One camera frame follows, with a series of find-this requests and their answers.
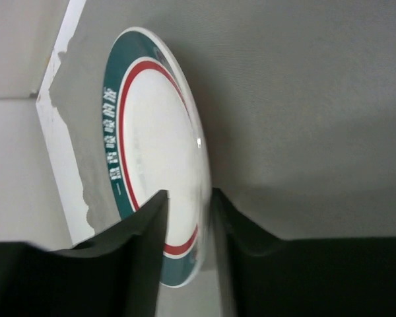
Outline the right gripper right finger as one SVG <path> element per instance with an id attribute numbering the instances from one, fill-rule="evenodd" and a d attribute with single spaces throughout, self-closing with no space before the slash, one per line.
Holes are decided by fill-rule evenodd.
<path id="1" fill-rule="evenodd" d="M 218 188 L 212 216 L 223 316 L 396 316 L 396 237 L 283 240 Z"/>

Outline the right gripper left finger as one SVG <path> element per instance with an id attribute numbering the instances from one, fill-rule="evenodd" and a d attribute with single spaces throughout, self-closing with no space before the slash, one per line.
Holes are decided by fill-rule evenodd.
<path id="1" fill-rule="evenodd" d="M 0 316 L 154 316 L 168 194 L 66 250 L 0 242 Z"/>

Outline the white plate green red rim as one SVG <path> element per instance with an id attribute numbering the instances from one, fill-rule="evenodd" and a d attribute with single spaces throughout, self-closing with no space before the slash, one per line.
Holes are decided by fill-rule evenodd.
<path id="1" fill-rule="evenodd" d="M 207 251 L 211 172 L 201 120 L 173 53 L 134 26 L 115 40 L 104 71 L 102 130 L 119 216 L 136 213 L 157 191 L 168 193 L 160 281 L 188 284 Z"/>

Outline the grey cloth placemat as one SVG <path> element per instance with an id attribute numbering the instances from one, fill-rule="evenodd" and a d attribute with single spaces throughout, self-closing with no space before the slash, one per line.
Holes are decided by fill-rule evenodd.
<path id="1" fill-rule="evenodd" d="M 396 236 L 396 1 L 71 1 L 49 90 L 87 215 L 117 221 L 100 89 L 118 35 L 157 34 L 193 93 L 213 185 L 281 238 Z"/>

